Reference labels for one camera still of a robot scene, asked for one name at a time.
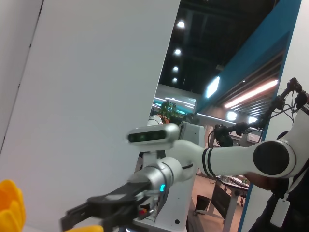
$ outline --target camera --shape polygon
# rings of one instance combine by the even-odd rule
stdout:
[[[171,149],[179,133],[179,127],[169,123],[136,128],[126,138],[130,144],[138,146],[141,152],[158,151]]]

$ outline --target table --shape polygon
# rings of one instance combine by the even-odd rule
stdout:
[[[237,206],[238,196],[241,195],[242,193],[245,194],[246,192],[248,192],[248,189],[249,189],[249,185],[243,184],[242,181],[239,180],[238,178],[235,178],[235,177],[232,177],[232,176],[228,176],[228,177],[230,179],[233,179],[234,181],[239,182],[239,184],[241,186],[237,185],[236,183],[223,181],[223,180],[220,179],[221,176],[217,176],[218,179],[216,181],[216,185],[221,188],[221,184],[223,184],[231,190],[231,198],[230,198],[230,201],[229,201],[229,204],[228,204],[228,209],[227,209],[225,220],[224,220],[224,226],[223,226],[223,230],[222,230],[223,232],[229,232],[230,231],[234,212],[235,212],[236,206]],[[196,212],[203,213],[203,214],[215,217],[215,218],[224,219],[223,217],[214,214],[213,213],[214,209],[215,209],[215,206],[212,203],[210,203],[207,211],[196,210]]]

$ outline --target blue panel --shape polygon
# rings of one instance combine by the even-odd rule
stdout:
[[[281,0],[277,4],[219,74],[218,90],[208,99],[206,91],[201,96],[197,112],[215,104],[230,88],[280,51],[287,52],[300,3],[301,0]]]

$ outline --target potted plant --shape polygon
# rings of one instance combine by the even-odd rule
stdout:
[[[169,123],[171,117],[179,118],[179,116],[181,115],[176,109],[176,104],[170,101],[162,103],[159,114],[161,115],[163,123]]]

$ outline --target white wall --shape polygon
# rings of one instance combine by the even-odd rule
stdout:
[[[309,64],[309,1],[303,0],[300,5],[298,18],[294,28],[291,44],[284,65],[283,74],[279,86],[278,94],[286,89],[287,82],[296,77],[303,89],[309,92],[308,64]],[[278,115],[270,121],[266,139],[276,139],[277,136],[291,128],[292,122],[285,114]],[[256,186],[252,189],[247,213],[244,219],[242,232],[247,232],[255,223],[256,219],[264,210],[268,198],[271,196],[270,191],[265,191]]]
[[[18,91],[42,0],[0,0],[0,146]]]
[[[134,172],[138,151],[125,135],[147,123],[178,6],[44,1],[0,156],[28,226],[59,231],[68,209]]]

